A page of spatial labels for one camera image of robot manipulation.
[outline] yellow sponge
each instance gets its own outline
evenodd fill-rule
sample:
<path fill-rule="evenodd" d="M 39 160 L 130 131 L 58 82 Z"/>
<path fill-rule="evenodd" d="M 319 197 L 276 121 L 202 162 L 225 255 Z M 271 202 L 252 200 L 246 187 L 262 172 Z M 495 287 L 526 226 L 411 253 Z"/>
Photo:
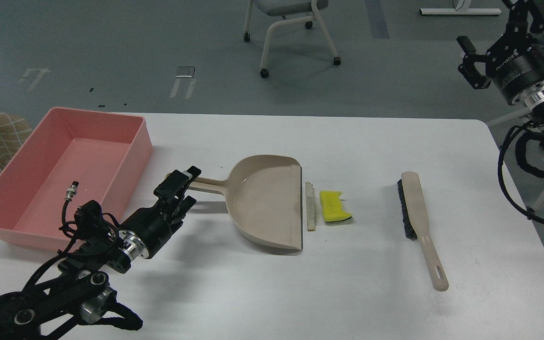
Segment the yellow sponge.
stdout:
<path fill-rule="evenodd" d="M 351 213 L 343 211 L 339 200 L 341 191 L 320 191 L 320 205 L 322 205 L 322 217 L 325 222 L 347 220 Z"/>

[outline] robotic arm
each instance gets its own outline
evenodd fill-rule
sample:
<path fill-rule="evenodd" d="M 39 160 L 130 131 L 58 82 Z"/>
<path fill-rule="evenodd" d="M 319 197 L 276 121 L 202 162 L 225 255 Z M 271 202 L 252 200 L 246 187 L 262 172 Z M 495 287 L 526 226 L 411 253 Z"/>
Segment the robotic arm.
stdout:
<path fill-rule="evenodd" d="M 534 39 L 528 32 L 528 29 L 532 33 L 544 32 L 544 0 L 503 0 L 503 3 L 510 10 L 505 33 L 488 48 L 486 54 L 477 54 L 468 37 L 457 38 L 465 53 L 459 72 L 476 90 L 488 88 L 494 81 L 508 105 L 523 104 L 531 110 L 531 121 L 517 131 L 512 129 L 501 147 L 499 183 L 516 209 L 530 219 L 544 223 L 542 218 L 534 215 L 534 211 L 522 209 L 511 200 L 501 173 L 505 151 L 518 133 L 523 132 L 516 142 L 518 165 L 526 172 L 544 178 L 544 170 L 533 167 L 526 160 L 527 142 L 535 140 L 539 142 L 540 155 L 544 161 L 544 52 L 533 45 Z M 529 14 L 533 18 L 530 26 L 527 21 Z M 477 62 L 485 64 L 485 75 L 475 67 Z"/>
<path fill-rule="evenodd" d="M 196 203 L 184 194 L 200 174 L 194 166 L 184 172 L 175 170 L 154 190 L 157 202 L 138 209 L 121 224 L 112 215 L 102 213 L 99 203 L 93 200 L 78 207 L 74 221 L 66 222 L 66 206 L 78 185 L 74 182 L 67 191 L 70 194 L 60 228 L 71 241 L 58 256 L 39 267 L 20 292 L 0 296 L 0 340 L 56 340 L 76 325 L 140 329 L 142 319 L 117 302 L 117 292 L 110 287 L 108 274 L 100 269 L 107 265 L 126 273 L 138 256 L 152 258 L 182 226 L 186 213 Z M 112 222 L 104 219 L 106 215 Z M 79 239 L 85 243 L 69 253 Z M 60 260 L 60 276 L 37 284 L 43 273 Z M 103 318 L 107 312 L 119 317 Z M 43 323 L 67 314 L 71 318 L 65 323 L 48 335 L 41 335 Z"/>

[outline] gray chair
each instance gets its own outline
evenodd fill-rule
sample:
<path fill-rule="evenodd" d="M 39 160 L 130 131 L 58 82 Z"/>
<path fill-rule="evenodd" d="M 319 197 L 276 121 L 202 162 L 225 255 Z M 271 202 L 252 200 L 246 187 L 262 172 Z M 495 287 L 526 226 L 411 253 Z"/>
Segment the gray chair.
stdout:
<path fill-rule="evenodd" d="M 305 27 L 310 29 L 313 26 L 313 21 L 318 21 L 320 24 L 320 29 L 322 30 L 322 33 L 326 38 L 326 42 L 331 49 L 331 53 L 333 54 L 333 65 L 339 66 L 341 64 L 341 58 L 337 54 L 337 50 L 333 45 L 333 41 L 331 41 L 331 36 L 326 30 L 326 26 L 324 25 L 324 21 L 322 21 L 319 11 L 320 9 L 324 9 L 329 6 L 329 0 L 248 0 L 246 7 L 247 19 L 245 22 L 245 34 L 243 36 L 243 40 L 246 42 L 251 40 L 251 36 L 249 35 L 249 24 L 251 22 L 253 2 L 255 2 L 257 8 L 263 11 L 263 13 L 266 13 L 271 17 L 282 17 L 282 20 L 274 22 L 274 24 L 268 28 L 268 33 L 266 33 L 266 40 L 263 44 L 264 53 L 262 55 L 262 62 L 260 65 L 261 71 L 259 72 L 259 75 L 261 75 L 262 78 L 267 78 L 270 75 L 270 72 L 268 71 L 268 51 L 270 50 L 270 40 L 272 39 L 272 33 L 279 26 L 305 23 Z M 305 17 L 287 19 L 287 15 L 295 15 L 300 13 L 309 13 L 309 15 L 306 15 Z"/>

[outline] brush bristles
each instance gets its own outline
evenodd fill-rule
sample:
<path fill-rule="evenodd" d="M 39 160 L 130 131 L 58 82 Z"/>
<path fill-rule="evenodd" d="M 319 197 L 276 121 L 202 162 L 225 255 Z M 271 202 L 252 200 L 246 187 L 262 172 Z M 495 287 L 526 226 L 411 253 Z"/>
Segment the brush bristles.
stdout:
<path fill-rule="evenodd" d="M 404 198 L 402 180 L 398 181 L 398 196 L 400 198 L 400 203 L 402 204 L 402 222 L 404 222 L 404 234 L 407 238 L 414 241 L 417 239 L 417 233 L 413 229 L 413 225 L 410 224 L 410 219 L 408 218 L 408 208 L 406 207 L 406 198 Z"/>

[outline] hand brush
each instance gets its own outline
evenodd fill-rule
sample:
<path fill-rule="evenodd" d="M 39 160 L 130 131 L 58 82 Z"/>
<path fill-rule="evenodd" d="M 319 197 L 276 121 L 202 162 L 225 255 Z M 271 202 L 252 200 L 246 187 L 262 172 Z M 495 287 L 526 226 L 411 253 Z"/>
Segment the hand brush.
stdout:
<path fill-rule="evenodd" d="M 416 172 L 408 171 L 402 174 L 398 181 L 398 194 L 402 202 L 402 221 L 406 237 L 413 241 L 419 238 L 433 287 L 439 292 L 444 292 L 449 288 L 449 282 L 432 242 L 432 236 L 429 234 L 427 208 L 423 200 L 421 181 Z"/>

